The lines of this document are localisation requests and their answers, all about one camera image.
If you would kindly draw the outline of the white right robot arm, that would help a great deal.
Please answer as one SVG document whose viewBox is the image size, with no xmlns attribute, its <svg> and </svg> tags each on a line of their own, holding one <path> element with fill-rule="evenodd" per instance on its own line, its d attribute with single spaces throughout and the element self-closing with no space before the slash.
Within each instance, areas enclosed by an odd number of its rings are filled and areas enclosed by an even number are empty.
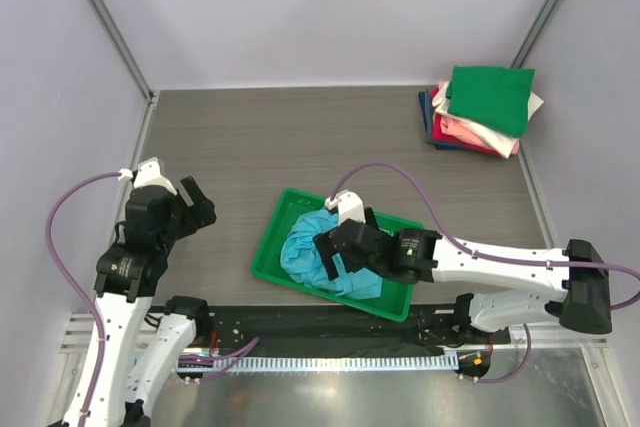
<svg viewBox="0 0 640 427">
<path fill-rule="evenodd" d="M 442 233 L 405 228 L 388 234 L 370 209 L 362 222 L 346 219 L 313 242 L 330 279 L 336 263 L 347 272 L 367 270 L 392 282 L 470 282 L 499 287 L 496 294 L 456 298 L 451 331 L 471 343 L 484 333 L 518 324 L 555 321 L 581 334 L 612 331 L 609 275 L 585 240 L 563 249 L 527 250 L 448 239 Z"/>
</svg>

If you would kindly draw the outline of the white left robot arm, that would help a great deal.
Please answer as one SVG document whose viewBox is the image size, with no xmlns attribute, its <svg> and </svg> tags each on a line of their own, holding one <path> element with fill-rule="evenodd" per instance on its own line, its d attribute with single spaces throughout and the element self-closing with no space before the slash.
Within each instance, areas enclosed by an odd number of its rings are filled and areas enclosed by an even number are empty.
<svg viewBox="0 0 640 427">
<path fill-rule="evenodd" d="M 175 243 L 216 221 L 215 207 L 186 177 L 176 190 L 160 175 L 134 188 L 116 239 L 96 264 L 96 297 L 90 345 L 61 426 L 148 426 L 182 352 L 204 345 L 213 331 L 203 299 L 174 296 L 166 302 L 152 341 L 134 356 L 139 331 Z"/>
</svg>

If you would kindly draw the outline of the light blue t shirt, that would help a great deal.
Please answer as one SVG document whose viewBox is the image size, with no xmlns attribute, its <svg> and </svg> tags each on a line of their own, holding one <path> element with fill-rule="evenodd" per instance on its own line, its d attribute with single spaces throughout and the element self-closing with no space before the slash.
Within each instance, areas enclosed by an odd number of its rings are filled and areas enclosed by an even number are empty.
<svg viewBox="0 0 640 427">
<path fill-rule="evenodd" d="M 358 301 L 379 298 L 382 293 L 382 278 L 367 269 L 348 273 L 338 254 L 332 258 L 338 277 L 334 280 L 329 279 L 314 244 L 314 237 L 337 226 L 338 215 L 325 209 L 301 215 L 288 233 L 281 249 L 281 267 L 296 283 L 308 288 Z"/>
</svg>

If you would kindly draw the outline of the green plastic tray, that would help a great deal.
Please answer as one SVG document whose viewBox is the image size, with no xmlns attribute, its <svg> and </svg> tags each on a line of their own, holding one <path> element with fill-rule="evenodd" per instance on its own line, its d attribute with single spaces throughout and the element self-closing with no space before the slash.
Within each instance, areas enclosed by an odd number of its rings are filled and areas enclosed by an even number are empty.
<svg viewBox="0 0 640 427">
<path fill-rule="evenodd" d="M 305 287 L 296 283 L 283 270 L 280 264 L 280 253 L 291 228 L 301 215 L 325 209 L 324 202 L 323 198 L 307 192 L 296 189 L 284 190 L 254 257 L 251 266 L 252 274 L 261 280 L 349 306 L 386 320 L 394 322 L 405 320 L 413 291 L 410 285 L 382 279 L 382 293 L 379 298 L 358 301 Z"/>
</svg>

